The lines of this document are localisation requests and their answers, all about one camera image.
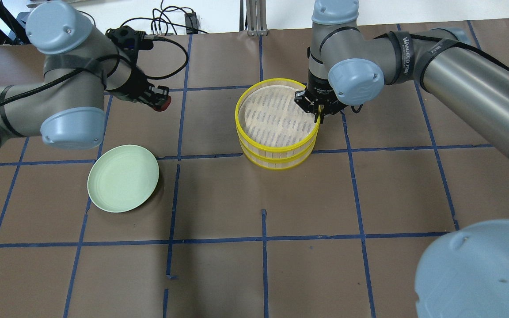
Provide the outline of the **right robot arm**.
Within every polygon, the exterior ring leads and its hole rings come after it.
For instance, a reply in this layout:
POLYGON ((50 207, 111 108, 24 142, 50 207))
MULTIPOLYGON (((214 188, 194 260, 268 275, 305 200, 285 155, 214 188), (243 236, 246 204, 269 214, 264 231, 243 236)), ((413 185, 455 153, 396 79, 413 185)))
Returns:
MULTIPOLYGON (((509 159, 509 67, 465 43, 461 30, 391 31, 367 41, 357 0, 317 0, 307 88, 295 103, 321 123, 416 81, 509 159)), ((509 318, 509 219, 439 237, 415 272, 419 318, 509 318)))

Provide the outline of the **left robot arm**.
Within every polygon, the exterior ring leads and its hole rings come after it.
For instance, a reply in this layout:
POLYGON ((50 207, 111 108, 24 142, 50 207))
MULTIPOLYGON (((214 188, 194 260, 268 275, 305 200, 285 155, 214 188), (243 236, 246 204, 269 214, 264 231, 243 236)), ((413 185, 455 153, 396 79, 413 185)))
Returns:
POLYGON ((40 136, 48 146, 93 149, 103 143, 104 94, 164 111, 169 89, 153 85, 137 66, 142 31, 129 26, 101 33, 82 13, 61 0, 35 8, 26 35, 45 56, 44 80, 0 87, 0 149, 13 138, 40 136))

